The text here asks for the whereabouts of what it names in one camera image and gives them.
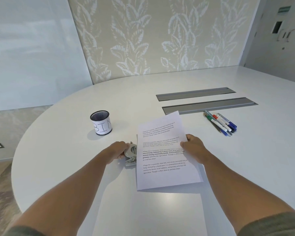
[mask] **metal hole puncher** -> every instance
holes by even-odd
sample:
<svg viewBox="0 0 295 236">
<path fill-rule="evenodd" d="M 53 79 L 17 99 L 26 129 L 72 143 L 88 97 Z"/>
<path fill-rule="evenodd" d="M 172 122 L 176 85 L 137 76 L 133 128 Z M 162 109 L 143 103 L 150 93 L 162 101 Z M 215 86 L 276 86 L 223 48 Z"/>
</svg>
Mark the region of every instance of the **metal hole puncher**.
<svg viewBox="0 0 295 236">
<path fill-rule="evenodd" d="M 130 142 L 130 147 L 125 152 L 126 167 L 137 164 L 137 145 Z"/>
</svg>

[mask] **person's right arm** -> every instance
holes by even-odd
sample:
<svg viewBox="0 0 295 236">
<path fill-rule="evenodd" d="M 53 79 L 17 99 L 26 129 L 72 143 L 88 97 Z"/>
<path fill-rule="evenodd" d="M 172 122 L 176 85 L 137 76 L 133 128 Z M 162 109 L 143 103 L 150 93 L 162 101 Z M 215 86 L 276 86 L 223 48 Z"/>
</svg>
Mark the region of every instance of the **person's right arm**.
<svg viewBox="0 0 295 236">
<path fill-rule="evenodd" d="M 250 222 L 295 210 L 280 198 L 252 183 L 211 154 L 203 142 L 187 134 L 182 148 L 205 167 L 208 181 L 236 234 Z"/>
</svg>

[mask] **person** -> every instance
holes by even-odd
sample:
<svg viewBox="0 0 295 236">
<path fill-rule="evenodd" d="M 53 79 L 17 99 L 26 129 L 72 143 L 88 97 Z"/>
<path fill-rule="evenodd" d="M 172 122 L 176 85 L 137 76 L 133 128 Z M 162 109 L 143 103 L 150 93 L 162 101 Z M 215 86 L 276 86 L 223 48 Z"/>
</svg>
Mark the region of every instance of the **person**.
<svg viewBox="0 0 295 236">
<path fill-rule="evenodd" d="M 187 134 L 181 147 L 205 167 L 208 181 L 238 236 L 295 236 L 295 210 L 245 179 Z M 94 200 L 105 167 L 129 148 L 115 142 L 76 173 L 49 190 L 13 223 L 5 236 L 73 236 Z"/>
</svg>

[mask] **black mesh cup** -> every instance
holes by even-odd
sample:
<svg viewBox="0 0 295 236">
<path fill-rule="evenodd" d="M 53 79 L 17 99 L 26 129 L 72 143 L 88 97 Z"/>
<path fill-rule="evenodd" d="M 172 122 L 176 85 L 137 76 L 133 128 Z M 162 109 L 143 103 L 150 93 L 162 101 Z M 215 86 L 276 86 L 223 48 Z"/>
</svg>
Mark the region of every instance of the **black mesh cup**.
<svg viewBox="0 0 295 236">
<path fill-rule="evenodd" d="M 113 129 L 110 123 L 109 112 L 105 110 L 92 113 L 90 119 L 93 122 L 97 135 L 107 135 Z"/>
</svg>

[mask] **sleeve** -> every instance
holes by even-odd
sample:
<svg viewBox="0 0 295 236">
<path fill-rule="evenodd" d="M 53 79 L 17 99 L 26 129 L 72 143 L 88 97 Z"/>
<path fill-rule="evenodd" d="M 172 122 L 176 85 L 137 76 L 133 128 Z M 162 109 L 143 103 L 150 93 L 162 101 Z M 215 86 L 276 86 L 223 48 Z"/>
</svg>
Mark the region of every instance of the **sleeve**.
<svg viewBox="0 0 295 236">
<path fill-rule="evenodd" d="M 3 236 L 45 236 L 37 230 L 26 226 L 14 226 Z"/>
<path fill-rule="evenodd" d="M 256 220 L 244 226 L 238 236 L 295 236 L 295 213 L 286 212 Z"/>
</svg>

